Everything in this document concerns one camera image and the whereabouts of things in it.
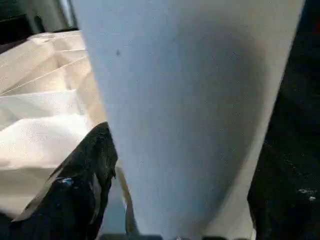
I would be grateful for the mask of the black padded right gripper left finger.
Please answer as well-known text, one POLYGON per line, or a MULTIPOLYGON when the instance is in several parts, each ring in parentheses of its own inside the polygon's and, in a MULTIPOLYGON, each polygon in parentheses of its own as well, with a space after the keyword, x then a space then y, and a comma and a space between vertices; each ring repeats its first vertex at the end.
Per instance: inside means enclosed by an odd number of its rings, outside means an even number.
POLYGON ((118 155, 109 125, 95 126, 9 225, 11 240, 94 240, 118 155))

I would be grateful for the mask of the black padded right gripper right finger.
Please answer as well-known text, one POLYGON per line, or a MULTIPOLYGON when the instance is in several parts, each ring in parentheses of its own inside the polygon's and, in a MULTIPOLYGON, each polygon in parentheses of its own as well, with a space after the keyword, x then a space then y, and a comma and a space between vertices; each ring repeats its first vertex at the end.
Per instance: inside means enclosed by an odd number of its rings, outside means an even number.
POLYGON ((320 238, 320 162, 290 125, 269 124, 247 200, 256 239, 320 238))

